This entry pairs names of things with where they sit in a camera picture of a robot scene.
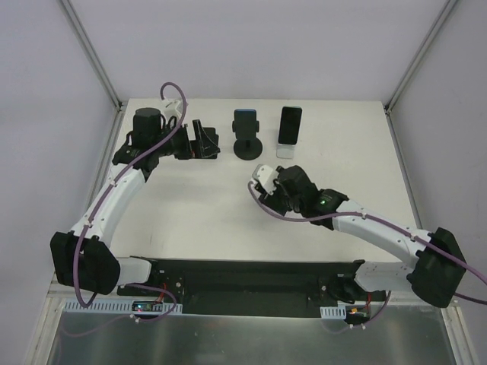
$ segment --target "black phone stand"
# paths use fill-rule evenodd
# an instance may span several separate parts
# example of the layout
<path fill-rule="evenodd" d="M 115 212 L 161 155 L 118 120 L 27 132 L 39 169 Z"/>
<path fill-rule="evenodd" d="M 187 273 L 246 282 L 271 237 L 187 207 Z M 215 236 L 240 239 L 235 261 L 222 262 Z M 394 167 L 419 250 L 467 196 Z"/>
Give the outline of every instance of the black phone stand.
<path fill-rule="evenodd" d="M 257 138 L 259 131 L 259 121 L 248 119 L 235 120 L 231 123 L 232 132 L 235 133 L 237 140 L 234 143 L 235 155 L 246 161 L 255 160 L 261 155 L 263 146 L 262 142 Z"/>

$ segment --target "white table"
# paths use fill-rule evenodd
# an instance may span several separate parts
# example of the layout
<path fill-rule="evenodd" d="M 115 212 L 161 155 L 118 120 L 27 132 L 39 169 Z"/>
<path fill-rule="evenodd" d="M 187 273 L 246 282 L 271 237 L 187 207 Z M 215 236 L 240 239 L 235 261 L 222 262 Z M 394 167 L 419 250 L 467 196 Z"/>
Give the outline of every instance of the white table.
<path fill-rule="evenodd" d="M 303 109 L 293 160 L 275 155 L 281 109 Z M 138 108 L 158 99 L 131 99 L 116 149 Z M 243 161 L 233 152 L 235 109 L 255 109 L 262 155 Z M 250 197 L 247 182 L 258 163 L 301 166 L 318 188 L 332 188 L 392 220 L 414 226 L 390 130 L 379 102 L 312 100 L 189 100 L 186 122 L 216 127 L 217 160 L 164 157 L 132 200 L 113 237 L 115 256 L 299 262 L 391 262 L 395 257 L 344 233 L 279 221 Z"/>

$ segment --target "gray wall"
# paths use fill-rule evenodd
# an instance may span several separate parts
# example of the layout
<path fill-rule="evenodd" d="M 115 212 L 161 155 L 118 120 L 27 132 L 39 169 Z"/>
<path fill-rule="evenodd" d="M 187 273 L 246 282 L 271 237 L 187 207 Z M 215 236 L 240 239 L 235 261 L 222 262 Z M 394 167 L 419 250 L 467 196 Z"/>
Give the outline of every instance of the gray wall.
<path fill-rule="evenodd" d="M 123 100 L 386 102 L 445 0 L 73 0 Z"/>
<path fill-rule="evenodd" d="M 20 364 L 114 110 L 53 0 L 0 4 L 0 363 Z"/>
<path fill-rule="evenodd" d="M 452 230 L 487 274 L 487 2 L 462 1 L 393 110 L 424 226 Z M 487 300 L 467 274 L 461 293 Z M 487 308 L 462 303 L 481 363 Z"/>

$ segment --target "white robotic arm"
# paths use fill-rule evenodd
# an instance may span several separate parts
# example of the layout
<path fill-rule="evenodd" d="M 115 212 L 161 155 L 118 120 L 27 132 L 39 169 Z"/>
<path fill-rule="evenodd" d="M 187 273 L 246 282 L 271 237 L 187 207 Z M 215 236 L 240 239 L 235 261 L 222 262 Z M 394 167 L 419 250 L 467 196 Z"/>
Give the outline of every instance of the white robotic arm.
<path fill-rule="evenodd" d="M 464 261 L 453 234 L 436 233 L 397 224 L 381 217 L 332 189 L 318 188 L 298 166 L 276 170 L 259 165 L 253 175 L 258 202 L 285 216 L 288 211 L 301 214 L 312 224 L 348 233 L 396 256 L 401 262 L 364 262 L 355 282 L 365 291 L 412 290 L 432 305 L 446 306 L 465 272 L 464 268 L 440 257 L 417 242 L 422 239 Z M 331 214 L 327 219 L 315 220 Z"/>
<path fill-rule="evenodd" d="M 199 120 L 193 120 L 194 141 L 189 140 L 186 125 L 177 128 L 180 105 L 180 100 L 168 100 L 163 113 L 155 108 L 135 112 L 133 130 L 115 153 L 107 182 L 94 202 L 68 233 L 56 232 L 51 239 L 60 284 L 74 285 L 75 247 L 80 240 L 83 253 L 78 260 L 78 282 L 81 289 L 108 294 L 117 285 L 148 280 L 151 273 L 148 260 L 115 258 L 110 252 L 113 233 L 123 212 L 148 180 L 160 157 L 206 159 L 216 158 L 220 152 L 216 130 L 203 128 Z"/>

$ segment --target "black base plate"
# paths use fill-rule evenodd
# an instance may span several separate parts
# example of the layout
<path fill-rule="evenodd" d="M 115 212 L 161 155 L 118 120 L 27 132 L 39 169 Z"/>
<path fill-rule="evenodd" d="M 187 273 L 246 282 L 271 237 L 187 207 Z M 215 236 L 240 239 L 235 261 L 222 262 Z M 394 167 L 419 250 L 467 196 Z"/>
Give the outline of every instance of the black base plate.
<path fill-rule="evenodd" d="M 245 161 L 258 158 L 262 153 L 262 142 L 258 139 L 236 140 L 234 143 L 235 155 Z"/>
<path fill-rule="evenodd" d="M 353 280 L 357 262 L 237 262 L 154 260 L 147 285 L 162 287 L 183 304 L 183 313 L 216 316 L 320 318 L 321 306 L 336 306 L 341 294 L 337 278 L 346 280 L 354 300 L 366 301 Z M 158 293 L 119 288 L 123 296 L 152 297 Z M 384 300 L 383 291 L 372 300 Z"/>

